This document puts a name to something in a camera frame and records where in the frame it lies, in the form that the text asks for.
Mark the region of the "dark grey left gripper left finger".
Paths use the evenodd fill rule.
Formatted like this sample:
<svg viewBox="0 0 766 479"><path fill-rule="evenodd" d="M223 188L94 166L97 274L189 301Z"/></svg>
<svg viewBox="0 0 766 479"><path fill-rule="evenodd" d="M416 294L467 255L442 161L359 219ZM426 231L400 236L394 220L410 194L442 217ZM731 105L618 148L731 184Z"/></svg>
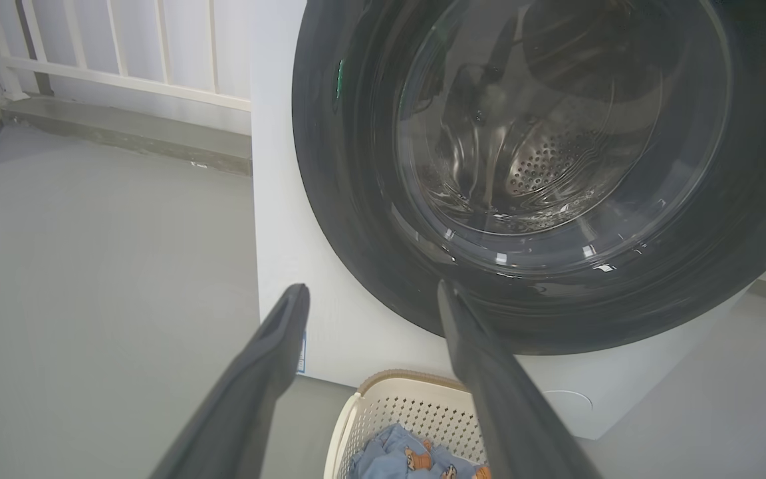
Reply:
<svg viewBox="0 0 766 479"><path fill-rule="evenodd" d="M310 302L306 285L286 288L152 478L259 478L275 406L298 372Z"/></svg>

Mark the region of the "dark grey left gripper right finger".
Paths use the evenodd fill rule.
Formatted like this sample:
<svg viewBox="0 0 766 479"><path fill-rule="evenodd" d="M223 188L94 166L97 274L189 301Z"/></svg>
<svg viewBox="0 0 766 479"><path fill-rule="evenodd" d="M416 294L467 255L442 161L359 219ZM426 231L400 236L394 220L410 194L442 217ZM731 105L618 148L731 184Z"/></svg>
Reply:
<svg viewBox="0 0 766 479"><path fill-rule="evenodd" d="M471 297L445 280L437 297L451 367L471 393L492 477L600 478Z"/></svg>

